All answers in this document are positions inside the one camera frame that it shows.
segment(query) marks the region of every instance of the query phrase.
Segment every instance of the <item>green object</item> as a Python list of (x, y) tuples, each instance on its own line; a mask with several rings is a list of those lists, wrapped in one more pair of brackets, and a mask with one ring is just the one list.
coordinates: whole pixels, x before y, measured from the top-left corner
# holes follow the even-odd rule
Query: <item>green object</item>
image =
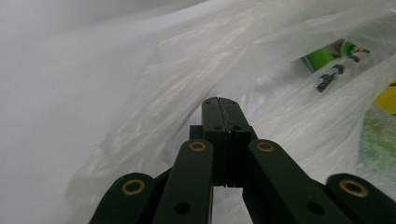
[(308, 54), (306, 58), (312, 65), (314, 71), (318, 71), (324, 65), (335, 59), (332, 55), (332, 52), (327, 48), (317, 49), (314, 52)]

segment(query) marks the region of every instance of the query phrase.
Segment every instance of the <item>plastic wrap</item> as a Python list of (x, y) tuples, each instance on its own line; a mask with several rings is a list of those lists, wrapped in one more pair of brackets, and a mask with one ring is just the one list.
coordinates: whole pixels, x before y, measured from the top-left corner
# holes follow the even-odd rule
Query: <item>plastic wrap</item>
[[(356, 174), (364, 113), (396, 78), (395, 8), (392, 1), (251, 1), (161, 41), (132, 86), (128, 110), (75, 173), (69, 201), (92, 213), (119, 176), (156, 176), (172, 166), (177, 134), (214, 95), (239, 102), (257, 135), (278, 142), (312, 178)], [(371, 53), (288, 83), (292, 62), (341, 38)], [(318, 78), (335, 63), (346, 72), (318, 92)], [(215, 223), (249, 222), (236, 191), (216, 189)]]

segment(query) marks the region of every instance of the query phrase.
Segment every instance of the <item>plastic bag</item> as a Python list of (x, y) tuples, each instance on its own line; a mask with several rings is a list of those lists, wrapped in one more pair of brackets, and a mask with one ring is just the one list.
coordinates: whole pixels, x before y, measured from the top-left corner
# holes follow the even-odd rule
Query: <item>plastic bag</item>
[[(247, 2), (161, 41), (133, 85), (130, 108), (76, 172), (67, 197), (92, 213), (119, 176), (156, 176), (172, 166), (177, 133), (214, 95), (232, 96), (258, 136), (278, 142), (314, 179), (356, 174), (363, 115), (396, 78), (395, 7), (391, 1)], [(291, 62), (340, 38), (371, 53), (284, 84), (293, 76), (285, 70)], [(318, 78), (335, 63), (348, 69), (318, 92)], [(236, 191), (215, 200), (216, 222), (249, 221)]]

